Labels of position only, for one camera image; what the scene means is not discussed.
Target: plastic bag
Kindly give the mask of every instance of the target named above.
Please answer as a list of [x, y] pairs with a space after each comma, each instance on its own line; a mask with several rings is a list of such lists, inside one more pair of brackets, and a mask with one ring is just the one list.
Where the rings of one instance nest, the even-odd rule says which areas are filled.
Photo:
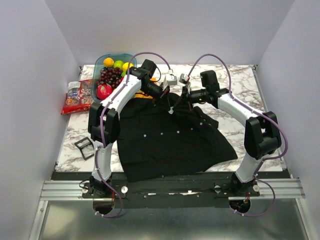
[[94, 102], [91, 97], [92, 79], [72, 81], [68, 84], [68, 92], [61, 114], [72, 114], [88, 111]]

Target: plastic container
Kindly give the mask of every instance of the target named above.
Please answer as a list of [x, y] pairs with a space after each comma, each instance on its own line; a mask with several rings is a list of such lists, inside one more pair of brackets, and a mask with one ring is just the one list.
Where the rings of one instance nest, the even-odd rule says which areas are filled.
[[[98, 87], [98, 78], [100, 76], [100, 70], [104, 67], [104, 60], [106, 58], [112, 58], [114, 61], [121, 60], [124, 63], [128, 63], [132, 58], [130, 54], [107, 54], [99, 57], [94, 65], [93, 78], [92, 78], [92, 88], [91, 88], [91, 96], [93, 100], [97, 103], [100, 103], [101, 100], [97, 98], [96, 92]], [[133, 66], [137, 66], [137, 59], [134, 58], [131, 62]]]

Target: gray wall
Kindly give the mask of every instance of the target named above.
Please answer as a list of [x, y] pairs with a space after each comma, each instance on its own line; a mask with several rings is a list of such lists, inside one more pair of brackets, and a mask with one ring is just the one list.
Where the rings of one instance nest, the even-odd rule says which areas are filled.
[[319, 0], [294, 2], [257, 73], [266, 104], [288, 136], [285, 162], [293, 176], [301, 178], [320, 233], [319, 9]]
[[[45, 1], [81, 64], [94, 64], [103, 54], [145, 51], [157, 52], [172, 64], [191, 64], [208, 52], [230, 64], [257, 64], [294, 2]], [[202, 63], [218, 62], [208, 57]]]
[[66, 129], [79, 68], [43, 0], [0, 4], [0, 239], [26, 240]]

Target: black cloth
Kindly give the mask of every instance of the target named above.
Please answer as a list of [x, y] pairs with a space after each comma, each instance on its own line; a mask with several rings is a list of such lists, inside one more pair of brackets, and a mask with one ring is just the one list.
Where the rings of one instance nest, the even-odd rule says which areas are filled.
[[214, 164], [237, 158], [218, 122], [199, 107], [190, 111], [169, 93], [154, 106], [151, 99], [133, 98], [120, 113], [118, 154], [129, 182], [203, 172]]

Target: white marble surface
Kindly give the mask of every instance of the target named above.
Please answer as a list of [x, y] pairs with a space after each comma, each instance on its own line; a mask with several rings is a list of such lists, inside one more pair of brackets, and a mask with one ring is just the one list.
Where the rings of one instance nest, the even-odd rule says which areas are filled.
[[[166, 65], [158, 65], [162, 74], [168, 71]], [[173, 73], [180, 76], [181, 73], [189, 73], [191, 65], [171, 65]], [[263, 104], [259, 95], [258, 87], [253, 75], [251, 66], [248, 65], [231, 65], [229, 66], [232, 79], [232, 92], [242, 101], [250, 106], [263, 110]], [[227, 88], [229, 85], [227, 72], [222, 65], [197, 65], [191, 75], [191, 87], [193, 90], [200, 89], [201, 80], [200, 73], [207, 70], [214, 70], [217, 74], [220, 88]], [[93, 77], [94, 65], [85, 65], [83, 67], [81, 80]], [[158, 78], [159, 73], [156, 72], [154, 77]], [[180, 94], [182, 84], [171, 87], [172, 93]], [[207, 172], [229, 172], [235, 171], [240, 166], [245, 155], [244, 148], [244, 127], [238, 123], [229, 114], [215, 109], [210, 104], [199, 105], [203, 112], [219, 121], [219, 130], [234, 147], [238, 159], [218, 163], [210, 167]], [[74, 113], [70, 116], [69, 124], [66, 130], [62, 149], [58, 158], [56, 170], [58, 172], [91, 172], [94, 168], [94, 158], [84, 160], [80, 151], [74, 145], [75, 142], [90, 137], [88, 133], [89, 112]], [[113, 172], [123, 172], [119, 156], [118, 148], [115, 143], [112, 148], [111, 170]], [[282, 171], [280, 160], [270, 160], [263, 164], [261, 171]]]

